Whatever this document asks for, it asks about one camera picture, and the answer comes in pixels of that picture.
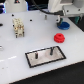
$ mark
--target red object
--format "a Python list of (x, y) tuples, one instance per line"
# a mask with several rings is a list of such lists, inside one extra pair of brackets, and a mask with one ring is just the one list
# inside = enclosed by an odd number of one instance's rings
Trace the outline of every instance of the red object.
[(54, 41), (57, 43), (63, 43), (65, 41), (65, 37), (63, 34), (58, 33), (54, 36)]

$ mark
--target wire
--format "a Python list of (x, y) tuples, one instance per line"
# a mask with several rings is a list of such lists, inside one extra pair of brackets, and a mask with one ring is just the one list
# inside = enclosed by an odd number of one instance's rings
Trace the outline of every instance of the wire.
[(50, 14), (50, 15), (60, 15), (60, 16), (64, 16), (63, 10), (60, 10), (60, 11), (54, 12), (54, 13), (47, 12), (47, 11), (44, 11), (44, 10), (42, 10), (41, 8), (39, 8), (39, 6), (35, 3), (34, 0), (31, 0), (31, 1), (32, 1), (32, 3), (37, 7), (37, 9), (40, 10), (41, 12), (43, 12), (43, 13)]
[(33, 3), (33, 4), (37, 7), (37, 9), (40, 10), (41, 12), (46, 13), (46, 14), (50, 14), (50, 15), (54, 15), (54, 13), (46, 12), (46, 11), (42, 10), (41, 8), (39, 8), (39, 6), (35, 3), (34, 0), (32, 0), (32, 3)]

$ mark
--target white table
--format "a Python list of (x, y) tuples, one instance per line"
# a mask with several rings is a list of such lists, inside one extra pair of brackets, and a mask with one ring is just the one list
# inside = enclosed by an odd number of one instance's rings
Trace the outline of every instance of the white table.
[[(84, 61), (84, 32), (65, 18), (71, 27), (69, 30), (60, 30), (56, 27), (56, 16), (39, 11), (0, 15), (0, 84), (8, 84), (29, 78), (41, 73), (55, 70), (64, 66)], [(21, 18), (25, 26), (25, 37), (15, 37), (13, 18)], [(65, 42), (62, 44), (54, 41), (54, 35), (62, 33)], [(52, 46), (59, 46), (67, 59), (29, 68), (25, 53)]]

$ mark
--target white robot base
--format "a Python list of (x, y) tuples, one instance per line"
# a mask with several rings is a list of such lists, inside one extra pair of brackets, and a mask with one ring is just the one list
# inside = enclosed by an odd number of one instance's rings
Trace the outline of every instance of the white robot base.
[(6, 13), (25, 12), (28, 10), (28, 4), (25, 0), (6, 0)]
[[(15, 37), (14, 18), (21, 18), (24, 23), (24, 37)], [(39, 11), (0, 15), (0, 84), (8, 84), (84, 61), (84, 32), (69, 19), (69, 30), (60, 30), (56, 26), (56, 16)], [(54, 35), (62, 33), (64, 43), (56, 43)], [(25, 53), (59, 46), (67, 59), (30, 68)]]

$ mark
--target small black object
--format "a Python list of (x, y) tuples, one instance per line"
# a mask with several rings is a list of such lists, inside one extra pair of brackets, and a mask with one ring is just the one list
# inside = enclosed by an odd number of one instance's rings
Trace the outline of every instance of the small black object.
[(38, 53), (35, 53), (35, 59), (38, 59)]
[(62, 18), (60, 18), (60, 22), (59, 22), (59, 23), (57, 23), (57, 26), (60, 26), (60, 25), (61, 25), (61, 23), (62, 23), (62, 21), (63, 21), (63, 19), (62, 19)]
[(54, 48), (51, 48), (50, 55), (53, 55)]
[(1, 26), (3, 26), (3, 24), (2, 24), (2, 23), (0, 23), (0, 27), (1, 27)]
[(15, 0), (15, 3), (20, 3), (19, 0)]
[(67, 10), (67, 12), (69, 12), (69, 10)]
[(32, 21), (32, 19), (30, 19), (30, 21)]
[(12, 14), (12, 16), (14, 16), (14, 15)]
[(80, 11), (80, 9), (78, 9), (78, 11)]

